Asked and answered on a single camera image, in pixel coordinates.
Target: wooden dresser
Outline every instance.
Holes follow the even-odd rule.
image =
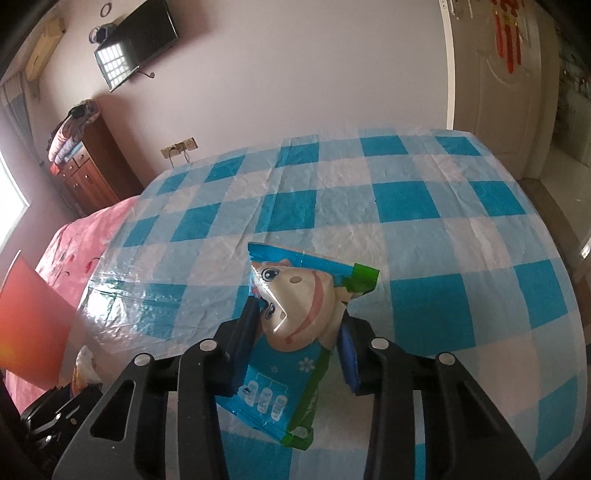
[[[60,180],[85,214],[143,192],[102,116],[86,127],[82,144],[61,169]]]

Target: cartoon monkey face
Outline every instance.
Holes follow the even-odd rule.
[[[335,307],[332,275],[307,268],[257,265],[254,283],[268,303],[262,329],[275,350],[294,352],[325,330]]]

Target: blue checkered sheet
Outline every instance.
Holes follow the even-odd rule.
[[[87,328],[123,363],[143,351],[182,353],[241,311],[249,241],[379,268],[376,290],[351,313],[408,352],[454,352],[543,478],[579,437],[586,357],[569,276],[531,203],[475,137],[358,130],[168,170],[91,278],[81,303]],[[306,452],[221,410],[231,477],[361,479],[373,399],[348,391],[336,355],[319,393]],[[416,403],[416,478],[424,478],[420,396]]]

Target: wall-mounted tv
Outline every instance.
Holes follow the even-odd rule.
[[[166,0],[147,0],[131,12],[95,51],[112,92],[178,40]]]

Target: plastic bag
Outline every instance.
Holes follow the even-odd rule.
[[[217,402],[282,445],[306,450],[347,303],[372,291],[379,271],[265,244],[249,243],[248,252],[250,293],[265,308],[245,384]]]
[[[95,357],[90,349],[83,346],[76,356],[76,364],[72,373],[72,396],[75,397],[90,384],[103,383],[96,373]]]

